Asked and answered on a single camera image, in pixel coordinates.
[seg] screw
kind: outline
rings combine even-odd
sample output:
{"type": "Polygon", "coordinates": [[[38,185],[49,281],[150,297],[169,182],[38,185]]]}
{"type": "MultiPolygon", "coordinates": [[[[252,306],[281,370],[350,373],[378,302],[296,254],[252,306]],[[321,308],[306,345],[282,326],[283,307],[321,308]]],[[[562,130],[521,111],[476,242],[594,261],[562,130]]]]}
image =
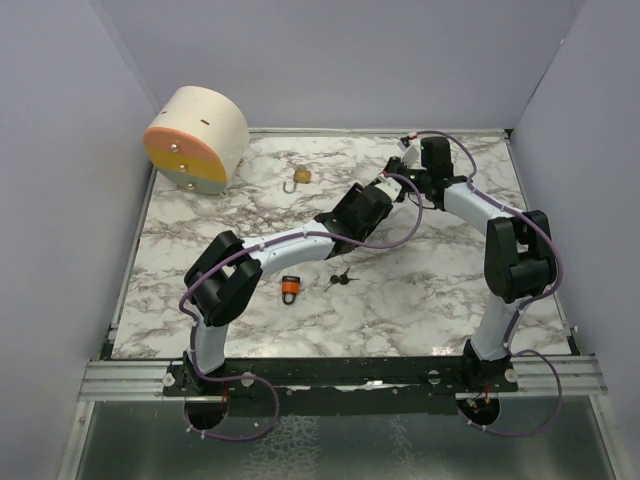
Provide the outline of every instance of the screw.
{"type": "Polygon", "coordinates": [[[518,373],[513,368],[508,368],[504,371],[504,378],[509,383],[515,383],[518,381],[518,373]]]}

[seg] black mounting plate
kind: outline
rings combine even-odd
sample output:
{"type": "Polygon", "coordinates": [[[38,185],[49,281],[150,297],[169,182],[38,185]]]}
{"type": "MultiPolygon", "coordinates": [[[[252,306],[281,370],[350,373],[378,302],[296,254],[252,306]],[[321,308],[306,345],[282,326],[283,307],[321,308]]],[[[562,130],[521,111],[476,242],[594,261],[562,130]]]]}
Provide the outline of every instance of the black mounting plate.
{"type": "MultiPolygon", "coordinates": [[[[164,389],[166,397],[185,397],[188,401],[189,397],[221,396],[226,386],[230,415],[273,413],[272,394],[258,382],[245,387],[241,382],[223,385],[203,381],[196,377],[186,355],[182,364],[171,365],[168,372],[176,382],[164,389]]],[[[282,415],[423,412],[453,415],[457,413],[456,393],[480,392],[486,386],[462,382],[460,356],[229,358],[209,376],[219,378],[247,372],[267,379],[276,388],[282,415]],[[380,388],[376,384],[391,387],[380,388]]],[[[517,384],[507,382],[504,376],[491,383],[492,393],[517,389],[517,384]]]]}

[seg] bolt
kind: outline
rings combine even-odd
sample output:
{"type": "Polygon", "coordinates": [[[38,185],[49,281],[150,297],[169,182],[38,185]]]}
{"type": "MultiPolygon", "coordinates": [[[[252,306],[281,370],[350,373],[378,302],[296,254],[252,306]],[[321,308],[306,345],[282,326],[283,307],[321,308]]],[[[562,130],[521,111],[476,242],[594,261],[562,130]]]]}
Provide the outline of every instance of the bolt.
{"type": "Polygon", "coordinates": [[[518,381],[518,372],[513,368],[508,368],[504,371],[504,378],[509,383],[516,383],[518,381]]]}
{"type": "Polygon", "coordinates": [[[244,372],[243,375],[247,378],[243,378],[240,380],[240,383],[242,384],[243,387],[250,387],[251,385],[253,385],[253,373],[251,372],[244,372]]]}
{"type": "Polygon", "coordinates": [[[172,387],[176,383],[176,379],[171,373],[166,373],[164,377],[162,377],[162,385],[165,387],[172,387]]]}

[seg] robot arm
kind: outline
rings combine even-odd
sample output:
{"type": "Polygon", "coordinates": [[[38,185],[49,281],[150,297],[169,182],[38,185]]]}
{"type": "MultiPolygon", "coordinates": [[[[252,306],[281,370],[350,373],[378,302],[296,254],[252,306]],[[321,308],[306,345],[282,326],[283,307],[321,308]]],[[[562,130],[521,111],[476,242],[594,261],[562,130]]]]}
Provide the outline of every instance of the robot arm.
{"type": "MultiPolygon", "coordinates": [[[[503,365],[509,355],[503,338],[517,309],[516,300],[541,293],[553,282],[553,255],[521,220],[474,195],[466,177],[453,174],[446,139],[423,139],[421,154],[411,145],[406,147],[403,158],[392,157],[385,170],[410,179],[437,208],[460,217],[487,237],[485,278],[492,293],[480,327],[465,346],[465,356],[470,359],[470,369],[476,372],[487,364],[503,365]],[[419,156],[423,168],[409,168],[419,156]],[[519,252],[518,243],[526,245],[527,250],[519,252]]],[[[408,192],[404,184],[380,176],[366,187],[353,185],[331,212],[317,215],[302,227],[245,240],[230,231],[218,235],[185,276],[187,286],[242,249],[264,245],[271,239],[292,233],[304,234],[241,256],[231,262],[231,269],[220,270],[193,292],[191,303],[197,307],[202,323],[196,336],[200,370],[208,373],[224,362],[228,324],[244,311],[262,275],[349,253],[356,245],[331,238],[329,234],[364,241],[388,216],[393,203],[403,201],[408,192]]],[[[525,215],[549,232],[542,212],[525,215]]]]}

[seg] light gray wall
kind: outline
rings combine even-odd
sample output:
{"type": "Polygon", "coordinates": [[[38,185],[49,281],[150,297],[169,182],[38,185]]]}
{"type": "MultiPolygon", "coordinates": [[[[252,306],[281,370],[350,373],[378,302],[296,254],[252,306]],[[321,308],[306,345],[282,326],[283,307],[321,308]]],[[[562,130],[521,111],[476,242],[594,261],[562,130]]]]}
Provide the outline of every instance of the light gray wall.
{"type": "Polygon", "coordinates": [[[531,204],[564,252],[561,298],[596,352],[640,472],[640,3],[587,0],[518,123],[531,204]]]}
{"type": "Polygon", "coordinates": [[[0,478],[53,478],[106,333],[153,118],[85,0],[0,10],[0,478]]]}
{"type": "Polygon", "coordinates": [[[582,0],[93,0],[164,104],[251,126],[515,126],[582,0]]]}

